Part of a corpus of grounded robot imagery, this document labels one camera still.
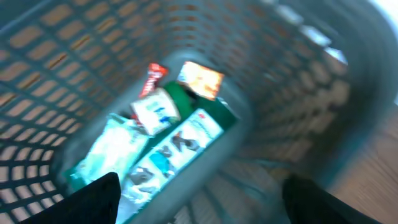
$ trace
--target grocery item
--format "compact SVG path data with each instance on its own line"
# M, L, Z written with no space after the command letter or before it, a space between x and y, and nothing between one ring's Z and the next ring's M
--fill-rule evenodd
M70 176L87 185L108 172L115 172L122 181L148 139L134 121L110 114L103 133Z
M148 95L150 92L154 91L156 88L156 83L165 77L169 71L167 68L157 64L150 63L148 66L148 79L146 80L144 87L139 94L139 98Z
M173 99L163 88L133 102L132 108L149 135L155 135L181 119Z
M185 62L177 81L189 86L196 94L215 100L224 75L194 62Z
M172 82L131 103L131 108L147 133L154 136L186 119L193 111L193 101L181 85Z
M138 213L166 181L160 170L148 158L143 158L131 169L122 185L116 223L126 223Z
M138 213L222 133L223 129L205 110L194 111L131 169L122 186L116 223Z

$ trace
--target gray basket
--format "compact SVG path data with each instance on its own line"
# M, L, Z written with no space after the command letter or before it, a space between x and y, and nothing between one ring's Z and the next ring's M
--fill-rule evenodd
M223 72L239 122L133 223L272 222L289 173L332 183L393 102L398 47L368 2L306 2L0 1L0 222L72 192L62 172L131 112L150 62L164 82L186 60Z

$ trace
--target basket mesh wall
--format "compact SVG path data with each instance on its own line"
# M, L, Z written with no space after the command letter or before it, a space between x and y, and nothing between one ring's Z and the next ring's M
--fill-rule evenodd
M52 155L149 62L177 49L201 52L234 80L256 106L257 121L239 158L227 162L175 222L265 220L272 204L261 199L279 193L287 172L242 158L300 162L349 95L345 66L276 9L238 0L42 1L4 26L2 223L62 200L49 172Z

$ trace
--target basket bottom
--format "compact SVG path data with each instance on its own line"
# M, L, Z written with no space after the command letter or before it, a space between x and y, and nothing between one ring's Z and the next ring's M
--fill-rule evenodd
M161 61L162 65L170 69L170 74L160 84L175 80L182 65L188 60L217 70L217 67L202 54L181 50L170 54ZM131 114L129 104L138 99L145 80L146 76L144 75L133 83L128 90L116 98L95 119L76 133L65 144L62 151L54 155L52 170L53 173L57 174L56 184L58 186L67 186L62 174L86 156L91 145L101 134L108 114ZM175 176L150 204L135 217L134 223L165 223L170 220L217 171L220 165L242 145L245 137L252 129L254 119L252 107L244 93L228 77L224 78L218 97L226 103L226 106L237 117L237 122L206 149L200 157ZM73 193L69 186L66 188L68 194Z

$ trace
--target wooden floor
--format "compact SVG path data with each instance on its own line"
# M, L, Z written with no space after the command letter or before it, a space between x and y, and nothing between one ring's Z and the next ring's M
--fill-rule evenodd
M382 223L398 223L398 106L330 192Z

